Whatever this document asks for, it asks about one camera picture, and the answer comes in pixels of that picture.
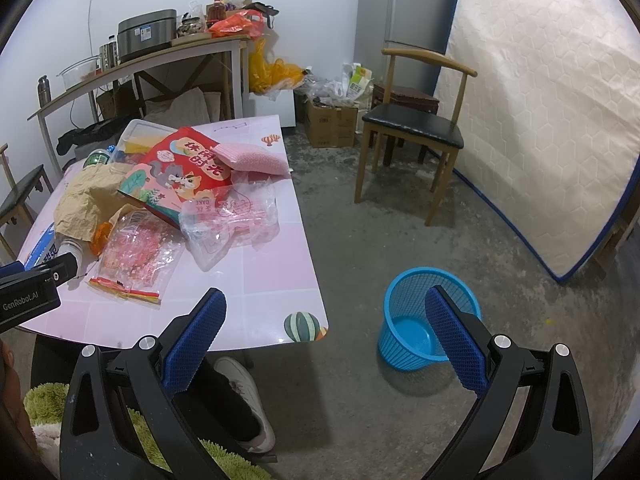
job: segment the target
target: silver bolt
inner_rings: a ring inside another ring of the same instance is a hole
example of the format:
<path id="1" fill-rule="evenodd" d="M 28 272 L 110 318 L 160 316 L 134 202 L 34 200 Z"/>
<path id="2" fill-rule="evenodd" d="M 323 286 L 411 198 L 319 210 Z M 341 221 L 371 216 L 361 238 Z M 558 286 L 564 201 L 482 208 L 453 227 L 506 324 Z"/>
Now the silver bolt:
<path id="1" fill-rule="evenodd" d="M 84 357 L 91 357 L 95 352 L 95 346 L 87 345 L 82 349 L 82 355 Z"/>
<path id="2" fill-rule="evenodd" d="M 143 337 L 140 340 L 140 342 L 138 343 L 138 346 L 143 350 L 151 350 L 155 346 L 155 344 L 156 344 L 155 338 L 148 335 L 146 337 Z"/>
<path id="3" fill-rule="evenodd" d="M 567 357 L 569 355 L 569 347 L 560 343 L 556 345 L 556 352 L 562 357 Z"/>
<path id="4" fill-rule="evenodd" d="M 494 337 L 494 343 L 500 348 L 509 348 L 511 346 L 511 339 L 505 335 L 497 335 Z"/>

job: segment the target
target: refrigerator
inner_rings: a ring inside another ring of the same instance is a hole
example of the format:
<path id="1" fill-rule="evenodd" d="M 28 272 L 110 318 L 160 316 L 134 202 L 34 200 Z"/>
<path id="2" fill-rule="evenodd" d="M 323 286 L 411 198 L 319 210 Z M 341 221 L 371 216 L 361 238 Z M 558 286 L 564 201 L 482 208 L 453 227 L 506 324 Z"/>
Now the refrigerator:
<path id="1" fill-rule="evenodd" d="M 388 57 L 383 47 L 426 48 L 444 54 L 457 0 L 358 0 L 354 60 L 383 82 Z M 396 59 L 394 85 L 433 95 L 440 69 Z"/>

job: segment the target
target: black pants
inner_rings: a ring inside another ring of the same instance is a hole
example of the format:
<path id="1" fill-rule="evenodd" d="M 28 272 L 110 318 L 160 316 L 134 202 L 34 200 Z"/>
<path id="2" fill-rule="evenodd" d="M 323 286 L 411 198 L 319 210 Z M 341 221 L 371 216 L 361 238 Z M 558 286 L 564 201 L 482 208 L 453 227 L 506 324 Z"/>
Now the black pants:
<path id="1" fill-rule="evenodd" d="M 38 335 L 31 362 L 31 387 L 45 383 L 69 384 L 83 347 L 80 343 Z M 206 359 L 191 381 L 190 390 L 192 387 L 198 391 L 203 403 L 191 403 L 189 397 L 183 394 L 178 394 L 175 399 L 182 396 L 177 399 L 180 412 L 199 438 L 216 440 L 210 433 L 210 424 L 207 424 L 211 416 L 239 442 L 248 442 L 260 433 L 260 425 L 249 405 L 231 389 L 227 378 L 215 371 Z"/>

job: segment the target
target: white quilted fabric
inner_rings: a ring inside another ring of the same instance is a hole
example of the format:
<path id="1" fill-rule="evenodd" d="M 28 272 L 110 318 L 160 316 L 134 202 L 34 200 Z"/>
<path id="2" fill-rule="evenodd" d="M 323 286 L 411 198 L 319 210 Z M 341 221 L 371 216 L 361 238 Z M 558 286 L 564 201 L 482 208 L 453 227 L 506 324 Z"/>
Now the white quilted fabric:
<path id="1" fill-rule="evenodd" d="M 618 0 L 459 0 L 447 55 L 469 78 L 456 168 L 568 277 L 640 152 L 640 34 Z M 442 70 L 450 117 L 460 74 Z"/>

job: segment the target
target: yellow plastic bag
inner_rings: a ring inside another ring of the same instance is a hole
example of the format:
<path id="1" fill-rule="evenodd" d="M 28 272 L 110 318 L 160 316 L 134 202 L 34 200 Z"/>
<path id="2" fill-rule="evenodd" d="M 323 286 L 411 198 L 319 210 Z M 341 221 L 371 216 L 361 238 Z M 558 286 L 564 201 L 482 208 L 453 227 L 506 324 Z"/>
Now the yellow plastic bag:
<path id="1" fill-rule="evenodd" d="M 264 60 L 264 44 L 260 38 L 255 42 L 255 52 L 249 54 L 249 90 L 265 94 L 276 90 L 291 90 L 300 85 L 305 76 L 303 70 L 293 63 L 277 59 L 274 63 Z"/>

